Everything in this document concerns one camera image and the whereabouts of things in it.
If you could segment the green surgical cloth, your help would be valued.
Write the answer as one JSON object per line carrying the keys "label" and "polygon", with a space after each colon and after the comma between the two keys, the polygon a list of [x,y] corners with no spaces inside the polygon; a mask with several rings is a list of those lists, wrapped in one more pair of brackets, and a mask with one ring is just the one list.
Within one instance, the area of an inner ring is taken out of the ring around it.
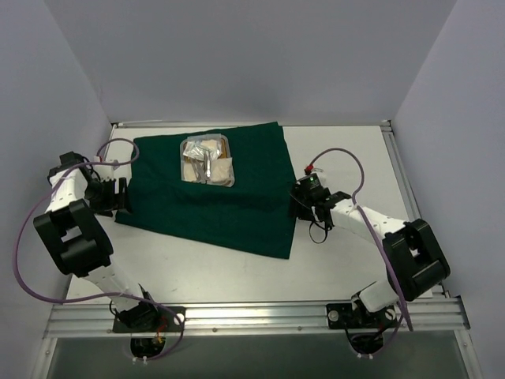
{"label": "green surgical cloth", "polygon": [[188,134],[138,137],[131,166],[132,213],[117,223],[163,235],[287,259],[295,220],[288,215],[294,169],[277,122],[223,129],[235,183],[231,187],[181,179],[180,145]]}

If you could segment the silver instrument tray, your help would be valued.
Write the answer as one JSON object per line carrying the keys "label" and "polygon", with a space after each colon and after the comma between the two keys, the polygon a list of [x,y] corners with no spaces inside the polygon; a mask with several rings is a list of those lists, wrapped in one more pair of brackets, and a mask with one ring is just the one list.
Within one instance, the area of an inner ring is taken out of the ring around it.
{"label": "silver instrument tray", "polygon": [[220,133],[191,136],[180,144],[181,180],[232,187],[233,158],[228,138]]}

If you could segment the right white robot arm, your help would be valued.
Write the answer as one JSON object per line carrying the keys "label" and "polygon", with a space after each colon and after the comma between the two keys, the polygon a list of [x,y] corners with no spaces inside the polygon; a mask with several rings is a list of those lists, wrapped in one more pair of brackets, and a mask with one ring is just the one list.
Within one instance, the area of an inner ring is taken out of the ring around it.
{"label": "right white robot arm", "polygon": [[317,174],[295,182],[290,191],[289,215],[322,227],[349,231],[380,248],[387,278],[355,294],[350,316],[358,325],[370,325],[379,311],[397,302],[412,302],[445,280],[451,269],[430,225],[385,216],[354,204],[344,192],[331,193]]}

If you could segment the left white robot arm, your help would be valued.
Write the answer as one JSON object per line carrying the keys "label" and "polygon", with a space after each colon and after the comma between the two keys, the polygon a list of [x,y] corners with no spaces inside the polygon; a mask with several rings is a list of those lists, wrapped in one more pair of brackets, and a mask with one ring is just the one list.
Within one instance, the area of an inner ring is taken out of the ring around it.
{"label": "left white robot arm", "polygon": [[141,331],[159,321],[156,307],[142,302],[148,293],[114,262],[114,249],[98,216],[132,212],[127,179],[115,178],[114,168],[89,167],[84,156],[67,152],[50,169],[53,193],[44,214],[33,225],[59,271],[94,284],[107,294],[119,316],[131,315]]}

